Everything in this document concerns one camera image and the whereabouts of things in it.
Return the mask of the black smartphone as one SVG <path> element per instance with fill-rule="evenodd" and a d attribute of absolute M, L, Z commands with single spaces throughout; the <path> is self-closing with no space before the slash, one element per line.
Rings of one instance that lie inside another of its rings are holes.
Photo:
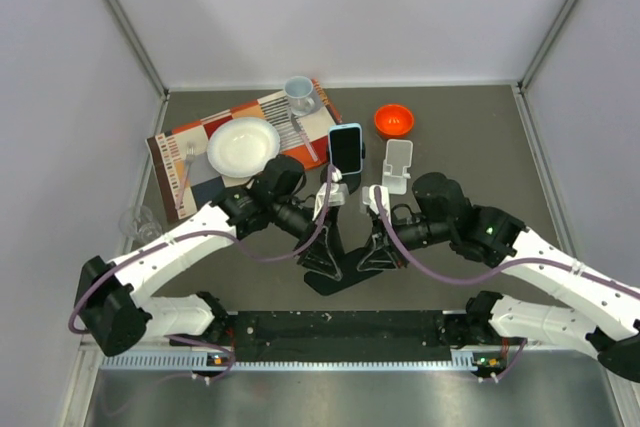
<path fill-rule="evenodd" d="M 338 261 L 338 265 L 343 272 L 343 278 L 340 281 L 334 281 L 316 273 L 308 272 L 303 277 L 305 284 L 321 296 L 331 296 L 385 272 L 358 272 L 356 264 L 360 260 L 363 251 L 364 248 L 354 249 Z"/>

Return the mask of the black round-base phone stand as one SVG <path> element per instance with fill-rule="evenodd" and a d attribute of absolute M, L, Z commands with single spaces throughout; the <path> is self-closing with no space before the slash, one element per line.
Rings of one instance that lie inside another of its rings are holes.
<path fill-rule="evenodd" d="M 361 145 L 361 161 L 364 161 L 366 158 L 366 145 L 365 143 L 362 143 Z M 320 183 L 323 183 L 326 181 L 326 176 L 327 176 L 327 171 L 328 171 L 328 164 L 326 164 L 320 174 L 319 174 L 319 181 Z M 362 173 L 363 171 L 359 172 L 359 173 L 353 173 L 353 174 L 347 174 L 347 175 L 343 175 L 342 179 L 340 180 L 340 184 L 344 184 L 347 186 L 348 192 L 350 194 L 353 194 L 354 192 L 356 192 L 360 185 L 361 185 L 361 181 L 362 181 Z"/>

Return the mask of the white plastic phone stand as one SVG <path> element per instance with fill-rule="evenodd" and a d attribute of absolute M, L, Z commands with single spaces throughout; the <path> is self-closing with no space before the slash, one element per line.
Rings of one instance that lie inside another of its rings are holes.
<path fill-rule="evenodd" d="M 381 185 L 388 189 L 390 195 L 405 195 L 409 169 L 412 166 L 413 142 L 403 139 L 390 139 L 386 143 L 383 160 Z"/>

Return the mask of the light blue smartphone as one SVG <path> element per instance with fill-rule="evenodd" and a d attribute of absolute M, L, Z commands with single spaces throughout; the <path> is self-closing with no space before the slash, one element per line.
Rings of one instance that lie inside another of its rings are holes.
<path fill-rule="evenodd" d="M 359 123 L 334 125 L 328 132 L 330 163 L 343 175 L 362 172 L 364 143 Z"/>

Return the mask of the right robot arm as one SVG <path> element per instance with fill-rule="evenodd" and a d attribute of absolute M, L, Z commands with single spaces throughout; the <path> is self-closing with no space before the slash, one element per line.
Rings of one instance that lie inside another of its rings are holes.
<path fill-rule="evenodd" d="M 639 290 L 570 256 L 507 212 L 474 205 L 444 174 L 420 176 L 412 186 L 419 207 L 402 224 L 392 222 L 389 191 L 363 188 L 361 202 L 382 224 L 382 235 L 403 263 L 449 285 L 476 285 L 500 273 L 560 301 L 548 306 L 482 292 L 466 307 L 467 331 L 487 343 L 496 336 L 538 341 L 580 352 L 631 382 L 639 379 Z M 475 278 L 454 278 L 422 265 L 412 250 L 446 242 L 457 255 L 488 267 Z"/>

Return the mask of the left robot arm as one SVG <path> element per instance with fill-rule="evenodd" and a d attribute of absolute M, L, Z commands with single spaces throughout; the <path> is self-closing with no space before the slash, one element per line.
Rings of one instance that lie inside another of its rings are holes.
<path fill-rule="evenodd" d="M 75 322 L 82 321 L 81 333 L 91 335 L 107 357 L 150 337 L 185 334 L 209 344 L 220 341 L 227 321 L 214 298 L 160 298 L 157 291 L 231 245 L 249 256 L 244 239 L 270 225 L 297 239 L 289 255 L 302 258 L 328 229 L 330 198 L 341 178 L 338 168 L 327 167 L 326 181 L 316 194 L 320 210 L 313 213 L 296 196 L 306 184 L 304 167 L 279 154 L 250 181 L 223 189 L 187 221 L 149 244 L 111 261 L 90 259 L 81 269 L 70 331 L 76 332 Z"/>

